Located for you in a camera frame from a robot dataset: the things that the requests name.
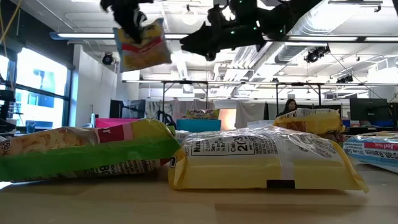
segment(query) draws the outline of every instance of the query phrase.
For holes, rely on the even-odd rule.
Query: table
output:
[[[183,190],[167,168],[139,177],[14,184],[0,191],[0,223],[397,223],[398,174],[360,165],[370,192]]]

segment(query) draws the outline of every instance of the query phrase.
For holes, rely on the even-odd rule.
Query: computer monitor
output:
[[[387,99],[349,99],[352,121],[388,121],[390,120]]]

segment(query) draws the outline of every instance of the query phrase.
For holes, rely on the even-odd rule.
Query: nutrition facts label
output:
[[[228,156],[278,154],[274,140],[267,136],[228,136],[190,141],[184,144],[187,156]]]

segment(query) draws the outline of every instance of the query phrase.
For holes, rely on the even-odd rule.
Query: ceiling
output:
[[[111,13],[105,13],[100,9],[98,2],[99,0],[97,2],[95,0],[24,0],[22,1],[22,8],[55,31],[112,32],[113,27],[119,26],[113,21]],[[188,3],[195,14],[186,12],[186,4]],[[152,22],[158,17],[164,17],[166,33],[187,34],[199,29],[202,23],[206,21],[207,10],[212,7],[213,3],[213,0],[166,0],[156,1],[155,4],[141,4],[140,7],[141,11],[146,13],[148,17],[147,22]],[[259,7],[268,8],[275,4],[278,4],[276,0],[259,0]],[[327,27],[333,21],[338,20],[337,17],[346,17],[341,24],[334,27],[328,34],[398,34],[398,17],[391,0],[384,0],[379,12],[374,12],[376,6],[355,6],[354,11],[347,7],[350,6],[331,6],[331,11],[322,12],[324,19],[316,21],[318,23],[316,25]],[[321,10],[312,12],[311,18],[314,19],[319,16],[317,13],[320,14]],[[89,43],[79,43],[83,44],[86,52],[97,59],[100,59],[104,52],[116,52],[113,40],[91,40]],[[369,67],[385,58],[398,56],[398,44],[330,44],[333,55],[326,55],[315,63],[307,64],[303,61],[307,50],[311,48],[309,47],[294,56],[286,66],[266,65],[264,58],[267,57],[267,54],[272,53],[273,45],[268,43],[261,54],[257,54],[253,47],[238,48],[234,51],[223,50],[217,55],[214,62],[207,62],[202,56],[182,52],[178,41],[169,41],[168,47],[174,55],[172,58],[174,59],[173,64],[141,70],[141,75],[145,79],[168,79],[174,73],[177,74],[178,78],[180,68],[178,63],[185,61],[188,76],[192,80],[219,80],[223,77],[223,80],[238,81],[247,77],[245,79],[269,82],[276,77],[280,82],[336,82],[339,76],[345,74],[345,68],[348,68],[362,82],[366,82]],[[240,68],[241,71],[229,69],[233,67]],[[231,95],[233,90],[234,88],[223,93]]]

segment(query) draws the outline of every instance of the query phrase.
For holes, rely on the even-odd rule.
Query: security camera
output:
[[[114,62],[114,59],[112,56],[112,52],[106,52],[104,57],[102,58],[102,63],[104,65],[112,65],[113,62]]]

